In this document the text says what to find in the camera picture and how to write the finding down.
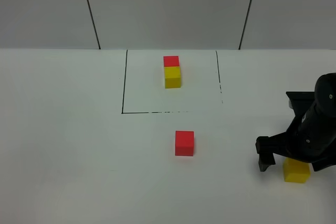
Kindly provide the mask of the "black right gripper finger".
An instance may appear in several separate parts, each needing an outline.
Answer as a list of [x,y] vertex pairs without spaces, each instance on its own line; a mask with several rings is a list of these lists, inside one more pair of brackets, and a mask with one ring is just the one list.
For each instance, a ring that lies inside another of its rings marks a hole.
[[258,165],[261,172],[265,172],[269,166],[275,165],[274,143],[267,136],[260,136],[256,139],[256,150],[259,155]]

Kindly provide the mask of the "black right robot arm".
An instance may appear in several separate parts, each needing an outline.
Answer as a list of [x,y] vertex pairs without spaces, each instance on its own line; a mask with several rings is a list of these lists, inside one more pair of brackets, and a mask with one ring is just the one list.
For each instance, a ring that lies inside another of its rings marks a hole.
[[322,75],[314,91],[288,91],[295,117],[287,130],[256,139],[259,169],[264,172],[280,155],[311,164],[314,171],[335,165],[335,73]]

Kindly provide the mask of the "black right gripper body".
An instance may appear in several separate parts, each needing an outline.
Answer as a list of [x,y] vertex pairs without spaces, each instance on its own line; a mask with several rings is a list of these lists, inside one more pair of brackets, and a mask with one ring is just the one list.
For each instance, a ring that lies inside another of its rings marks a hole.
[[335,95],[287,91],[295,117],[271,136],[273,153],[310,163],[315,172],[335,165]]

